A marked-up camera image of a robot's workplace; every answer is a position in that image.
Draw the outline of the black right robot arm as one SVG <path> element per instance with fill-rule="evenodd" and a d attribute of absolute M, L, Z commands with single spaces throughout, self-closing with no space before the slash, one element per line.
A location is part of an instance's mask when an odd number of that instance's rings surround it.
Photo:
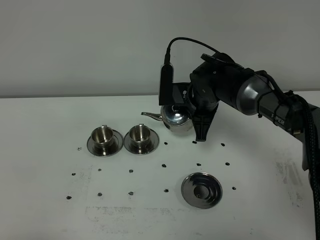
<path fill-rule="evenodd" d="M 240 113 L 270 120 L 303 144 L 303 170 L 320 168 L 320 108 L 292 91 L 283 92 L 266 71 L 235 63 L 228 55 L 203 54 L 191 74 L 190 114 L 198 141 L 205 141 L 219 102 Z"/>

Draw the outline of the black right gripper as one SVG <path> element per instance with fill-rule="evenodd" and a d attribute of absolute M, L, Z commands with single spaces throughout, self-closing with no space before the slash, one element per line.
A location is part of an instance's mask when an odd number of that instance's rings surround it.
<path fill-rule="evenodd" d="M 205 142 L 217 112 L 219 100 L 208 84 L 191 82 L 187 85 L 186 102 L 187 109 L 192 115 L 195 141 Z"/>

